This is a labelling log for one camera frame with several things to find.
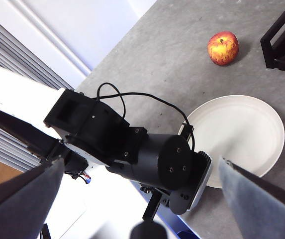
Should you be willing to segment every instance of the black cable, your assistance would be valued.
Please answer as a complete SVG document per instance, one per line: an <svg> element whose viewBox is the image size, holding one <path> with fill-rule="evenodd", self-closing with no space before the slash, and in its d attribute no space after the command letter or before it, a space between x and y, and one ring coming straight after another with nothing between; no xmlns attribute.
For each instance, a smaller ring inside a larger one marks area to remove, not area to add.
<svg viewBox="0 0 285 239"><path fill-rule="evenodd" d="M79 174L77 174L77 173L67 173L67 172L65 172L66 174L68 174L68 175L77 175L78 177L77 178L81 178L81 179L83 179L83 181L87 184L87 181L86 181L86 179L85 178L83 178L81 175L79 175Z"/></svg>
<svg viewBox="0 0 285 239"><path fill-rule="evenodd" d="M165 100L162 100L154 95L151 95L151 94L148 94L148 93L143 93L143 92L126 92L126 93L119 93L117 95L110 95L110 96L101 96L99 97L100 99L109 99L109 98L114 98L114 97L118 97L118 96L131 96L131 95L137 95L137 96L148 96L148 97L151 97L155 100L158 100L172 108L174 108L175 110L177 110L180 114L182 114L184 120L186 121L187 125L190 125L190 122L188 120L188 117L186 116L186 114L184 114L184 112L182 110L180 110L177 106L165 101ZM193 131L191 132L191 139L192 139L192 151L194 151L194 148L195 148L195 138L194 138L194 135L193 135Z"/></svg>
<svg viewBox="0 0 285 239"><path fill-rule="evenodd" d="M123 100L123 97L122 97L120 91L119 91L119 90L117 89L117 87L114 86L112 83L109 83L109 82L102 83L102 84L98 87L98 89L97 89L97 97L96 97L95 99L98 100L98 101L100 101L100 99L103 99L103 98L100 97L100 89L101 89L102 86L104 86L104 85L110 85L111 87L113 87L113 88L117 91L118 94L117 94L116 96L119 96L120 99L121 99L121 101L122 101L122 105L123 105L123 115L122 115L122 118L124 119L124 117L126 116L126 105L125 105L125 103L124 103L124 100Z"/></svg>

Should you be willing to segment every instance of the table surface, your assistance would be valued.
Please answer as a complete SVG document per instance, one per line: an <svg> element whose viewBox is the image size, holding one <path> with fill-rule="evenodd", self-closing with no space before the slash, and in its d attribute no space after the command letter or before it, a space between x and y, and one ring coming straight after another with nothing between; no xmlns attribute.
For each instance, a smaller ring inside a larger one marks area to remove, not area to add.
<svg viewBox="0 0 285 239"><path fill-rule="evenodd" d="M270 104L285 127L285 72L265 67L260 46L284 9L285 0L158 0L77 90L94 97L101 83L111 82L121 92L154 94L187 115L217 97L249 95ZM206 51L208 40L223 30L235 33L240 45L226 67L213 64ZM105 102L122 114L120 99ZM153 99L126 96L125 102L127 121L149 132L177 133L183 122ZM264 179L285 189L285 145ZM202 239L242 238L220 189L207 187L182 218Z"/></svg>

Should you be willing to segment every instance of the apple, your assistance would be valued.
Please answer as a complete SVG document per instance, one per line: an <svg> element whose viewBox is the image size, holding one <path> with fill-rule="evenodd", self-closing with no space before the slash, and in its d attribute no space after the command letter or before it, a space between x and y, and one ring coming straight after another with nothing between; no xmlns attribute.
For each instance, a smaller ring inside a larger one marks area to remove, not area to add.
<svg viewBox="0 0 285 239"><path fill-rule="evenodd" d="M238 54L238 40L230 31L222 31L211 37L207 44L211 60L224 66L232 62Z"/></svg>

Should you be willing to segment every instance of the black cylindrical motor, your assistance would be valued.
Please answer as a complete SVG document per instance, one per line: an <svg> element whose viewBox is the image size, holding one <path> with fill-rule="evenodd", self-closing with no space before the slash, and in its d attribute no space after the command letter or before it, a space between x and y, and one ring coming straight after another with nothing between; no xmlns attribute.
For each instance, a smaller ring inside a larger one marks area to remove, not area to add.
<svg viewBox="0 0 285 239"><path fill-rule="evenodd" d="M148 134L136 164L114 163L107 170L152 187L176 190L188 180L191 167L191 150L182 136Z"/></svg>

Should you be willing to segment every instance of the round plate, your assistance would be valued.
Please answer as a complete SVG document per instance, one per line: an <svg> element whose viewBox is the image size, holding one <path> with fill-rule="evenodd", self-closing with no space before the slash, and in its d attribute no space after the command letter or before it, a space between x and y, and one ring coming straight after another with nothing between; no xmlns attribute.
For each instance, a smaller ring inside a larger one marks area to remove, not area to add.
<svg viewBox="0 0 285 239"><path fill-rule="evenodd" d="M217 170L221 157L262 177L284 146L281 118L270 105L254 97L216 98L198 107L188 119L194 126L195 151L205 151L213 160L207 182L210 187L222 188Z"/></svg>

